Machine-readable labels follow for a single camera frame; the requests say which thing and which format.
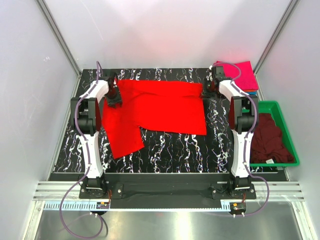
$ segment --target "red cloth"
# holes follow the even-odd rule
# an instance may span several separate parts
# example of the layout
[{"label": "red cloth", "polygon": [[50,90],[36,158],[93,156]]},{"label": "red cloth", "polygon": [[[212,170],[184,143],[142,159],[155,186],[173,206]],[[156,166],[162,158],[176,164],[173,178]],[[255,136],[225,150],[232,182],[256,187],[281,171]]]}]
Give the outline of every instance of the red cloth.
[{"label": "red cloth", "polygon": [[[259,89],[257,80],[252,70],[250,61],[235,63],[241,69],[241,76],[235,80],[235,84],[243,91],[255,92]],[[239,75],[239,70],[230,64],[221,64],[226,77],[235,78]]]},{"label": "red cloth", "polygon": [[260,113],[259,124],[256,127],[251,142],[250,162],[265,164],[273,159],[277,163],[293,163],[292,154],[282,142],[282,131],[276,126],[271,114]]},{"label": "red cloth", "polygon": [[206,135],[203,86],[180,81],[120,80],[121,107],[104,103],[102,125],[113,157],[144,147],[140,127],[152,131]]}]

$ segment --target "green plastic basket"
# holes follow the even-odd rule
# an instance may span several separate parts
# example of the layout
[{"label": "green plastic basket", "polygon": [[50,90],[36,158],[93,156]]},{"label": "green plastic basket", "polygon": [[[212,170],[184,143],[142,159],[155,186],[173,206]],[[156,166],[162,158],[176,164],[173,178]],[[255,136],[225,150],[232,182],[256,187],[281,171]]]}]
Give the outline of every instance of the green plastic basket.
[{"label": "green plastic basket", "polygon": [[294,143],[290,137],[284,116],[281,112],[280,106],[276,101],[259,101],[259,113],[271,114],[275,124],[282,131],[282,142],[288,151],[294,156],[294,163],[250,163],[250,167],[293,167],[300,164],[298,154],[296,152]]}]

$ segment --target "metal floor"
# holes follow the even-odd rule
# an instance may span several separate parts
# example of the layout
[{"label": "metal floor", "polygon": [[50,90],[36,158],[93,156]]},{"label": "metal floor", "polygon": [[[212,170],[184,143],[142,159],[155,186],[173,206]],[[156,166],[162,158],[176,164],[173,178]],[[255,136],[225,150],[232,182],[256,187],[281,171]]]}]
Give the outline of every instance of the metal floor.
[{"label": "metal floor", "polygon": [[[259,208],[247,203],[247,213]],[[92,236],[100,221],[85,211],[64,211],[69,228],[78,235]],[[126,212],[110,211],[103,215],[106,227],[97,240],[301,240],[302,235],[290,202],[269,202],[257,215],[233,218],[226,212]],[[63,229],[58,211],[44,210],[36,240],[73,240]]]}]

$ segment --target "marble tabletop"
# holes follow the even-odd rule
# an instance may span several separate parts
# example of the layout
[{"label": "marble tabletop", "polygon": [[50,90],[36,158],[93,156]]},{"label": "marble tabletop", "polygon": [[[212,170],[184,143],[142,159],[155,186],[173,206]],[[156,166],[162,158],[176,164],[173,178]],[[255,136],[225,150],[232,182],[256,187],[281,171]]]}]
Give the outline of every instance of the marble tabletop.
[{"label": "marble tabletop", "polygon": [[[183,81],[203,83],[207,68],[113,69],[119,80]],[[76,96],[95,80],[95,69],[84,69]],[[234,140],[228,125],[229,101],[223,96],[203,99],[207,135],[149,131],[141,128],[144,148],[114,159],[108,136],[99,133],[101,163],[106,173],[225,173],[232,164]],[[53,172],[85,171],[78,136],[67,124]],[[277,172],[276,167],[255,167],[252,172]]]}]

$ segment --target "dark red garment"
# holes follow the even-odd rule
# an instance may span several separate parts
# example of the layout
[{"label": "dark red garment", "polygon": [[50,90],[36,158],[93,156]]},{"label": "dark red garment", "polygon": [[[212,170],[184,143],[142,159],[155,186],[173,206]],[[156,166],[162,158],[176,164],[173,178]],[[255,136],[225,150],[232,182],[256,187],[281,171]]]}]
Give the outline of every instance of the dark red garment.
[{"label": "dark red garment", "polygon": [[113,157],[144,147],[140,127],[152,131],[206,135],[203,85],[180,81],[120,80],[122,106],[104,103],[102,125]]},{"label": "dark red garment", "polygon": [[276,126],[271,114],[260,113],[259,124],[254,131],[251,142],[250,162],[265,164],[270,159],[277,163],[293,163],[295,161],[282,142],[282,131]]}]

